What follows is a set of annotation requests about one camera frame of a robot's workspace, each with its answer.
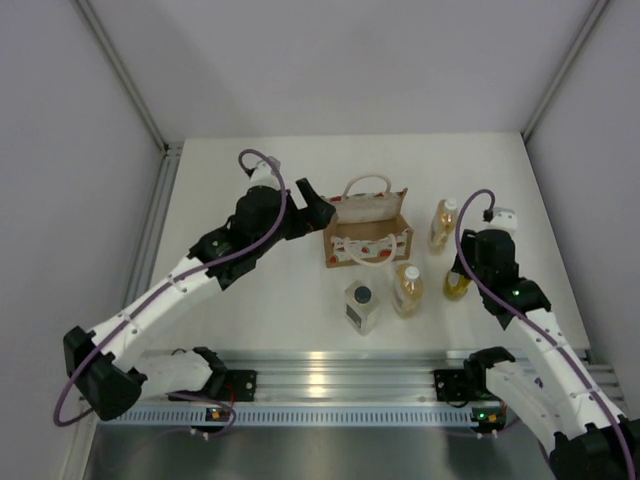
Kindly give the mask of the red cap yellow bottle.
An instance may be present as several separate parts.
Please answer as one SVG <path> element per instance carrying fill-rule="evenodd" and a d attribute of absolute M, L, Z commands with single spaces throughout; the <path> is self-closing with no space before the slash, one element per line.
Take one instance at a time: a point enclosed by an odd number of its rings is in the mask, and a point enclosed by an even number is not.
<path fill-rule="evenodd" d="M 444 277 L 443 294 L 449 301 L 461 300 L 466 295 L 471 283 L 471 279 L 450 269 Z"/>

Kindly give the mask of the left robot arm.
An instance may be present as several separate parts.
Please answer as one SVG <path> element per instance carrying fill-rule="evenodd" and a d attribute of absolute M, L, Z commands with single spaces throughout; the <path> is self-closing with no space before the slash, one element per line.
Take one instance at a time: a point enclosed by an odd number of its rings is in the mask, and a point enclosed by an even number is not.
<path fill-rule="evenodd" d="M 207 347 L 154 360 L 142 355 L 155 336 L 253 270 L 277 242 L 329 225 L 334 207 L 307 180 L 296 185 L 304 208 L 279 188 L 250 187 L 226 223 L 203 235 L 163 281 L 110 320 L 64 336 L 67 374 L 100 419 L 113 420 L 143 398 L 190 393 L 212 400 L 224 392 L 227 368 Z"/>

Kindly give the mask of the white cap amber bottle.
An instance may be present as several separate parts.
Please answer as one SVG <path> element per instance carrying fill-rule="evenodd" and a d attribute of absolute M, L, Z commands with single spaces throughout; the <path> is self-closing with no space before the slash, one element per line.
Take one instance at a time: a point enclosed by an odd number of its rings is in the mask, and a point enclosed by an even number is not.
<path fill-rule="evenodd" d="M 455 229 L 457 218 L 458 204 L 456 199 L 440 200 L 429 229 L 428 248 L 431 254 L 440 255 L 444 252 L 449 237 Z"/>
<path fill-rule="evenodd" d="M 400 264 L 392 287 L 392 305 L 401 318 L 414 316 L 424 298 L 424 283 L 420 270 L 410 264 Z"/>

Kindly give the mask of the burlap watermelon canvas bag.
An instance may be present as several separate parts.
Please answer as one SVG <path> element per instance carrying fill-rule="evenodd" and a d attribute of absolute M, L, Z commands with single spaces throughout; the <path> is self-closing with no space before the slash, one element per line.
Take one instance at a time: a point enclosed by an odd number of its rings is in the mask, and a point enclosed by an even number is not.
<path fill-rule="evenodd" d="M 365 179 L 380 180 L 384 188 L 352 193 Z M 406 188 L 394 191 L 387 176 L 369 173 L 352 178 L 340 195 L 327 197 L 335 214 L 323 231 L 326 267 L 375 268 L 409 259 L 414 230 L 401 213 L 407 193 Z"/>

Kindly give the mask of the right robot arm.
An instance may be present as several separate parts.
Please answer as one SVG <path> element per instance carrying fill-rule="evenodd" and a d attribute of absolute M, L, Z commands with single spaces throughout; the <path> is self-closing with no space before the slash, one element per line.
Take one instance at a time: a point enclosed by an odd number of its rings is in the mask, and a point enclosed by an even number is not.
<path fill-rule="evenodd" d="M 638 421 L 596 384 L 541 287 L 520 275 L 511 235 L 465 230 L 456 247 L 456 259 L 477 285 L 484 308 L 535 371 L 528 376 L 505 348 L 492 347 L 467 360 L 467 389 L 506 402 L 535 435 L 555 478 L 638 478 Z"/>

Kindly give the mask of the grey cap clear bottle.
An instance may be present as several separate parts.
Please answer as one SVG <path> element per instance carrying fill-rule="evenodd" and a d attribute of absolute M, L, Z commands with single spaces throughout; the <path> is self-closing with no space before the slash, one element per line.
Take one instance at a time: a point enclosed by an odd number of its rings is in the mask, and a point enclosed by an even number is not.
<path fill-rule="evenodd" d="M 378 323 L 380 300 L 368 285 L 355 281 L 345 290 L 343 311 L 353 328 L 366 336 Z"/>

